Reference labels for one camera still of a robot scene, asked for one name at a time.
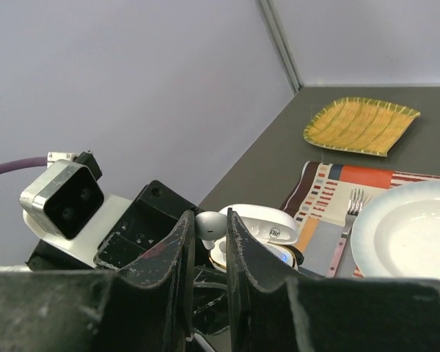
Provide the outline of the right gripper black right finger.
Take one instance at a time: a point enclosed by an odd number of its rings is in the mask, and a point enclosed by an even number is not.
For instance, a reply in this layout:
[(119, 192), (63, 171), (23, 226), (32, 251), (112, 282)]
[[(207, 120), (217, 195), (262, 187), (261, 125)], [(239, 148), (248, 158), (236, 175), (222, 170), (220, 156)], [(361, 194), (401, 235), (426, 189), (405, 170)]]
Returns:
[(234, 351), (440, 351), (440, 281), (302, 274), (227, 213)]

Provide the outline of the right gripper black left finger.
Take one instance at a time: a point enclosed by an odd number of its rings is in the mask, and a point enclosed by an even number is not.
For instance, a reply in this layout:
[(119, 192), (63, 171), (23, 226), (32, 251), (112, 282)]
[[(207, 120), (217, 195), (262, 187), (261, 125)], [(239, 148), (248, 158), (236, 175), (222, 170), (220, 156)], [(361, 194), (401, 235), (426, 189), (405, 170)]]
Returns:
[(183, 351), (194, 214), (118, 271), (0, 273), (0, 351)]

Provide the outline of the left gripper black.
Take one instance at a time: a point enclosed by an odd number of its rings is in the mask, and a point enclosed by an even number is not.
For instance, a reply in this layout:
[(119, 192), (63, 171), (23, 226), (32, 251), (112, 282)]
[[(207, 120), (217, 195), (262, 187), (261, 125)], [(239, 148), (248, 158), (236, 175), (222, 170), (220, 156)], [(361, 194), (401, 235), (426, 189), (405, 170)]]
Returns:
[(71, 240), (43, 230), (25, 214), (25, 224), (39, 238), (27, 265), (33, 271), (121, 269), (164, 239), (187, 210), (203, 211), (153, 180), (133, 200), (107, 194)]

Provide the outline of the white earbud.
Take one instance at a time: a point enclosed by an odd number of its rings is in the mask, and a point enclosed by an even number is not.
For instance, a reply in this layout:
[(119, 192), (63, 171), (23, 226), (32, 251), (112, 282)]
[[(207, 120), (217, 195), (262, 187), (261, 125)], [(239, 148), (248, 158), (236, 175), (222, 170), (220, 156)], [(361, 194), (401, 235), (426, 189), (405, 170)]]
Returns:
[(215, 247), (215, 241), (223, 238), (227, 232), (227, 217), (219, 212), (205, 211), (195, 216), (195, 233), (209, 251)]

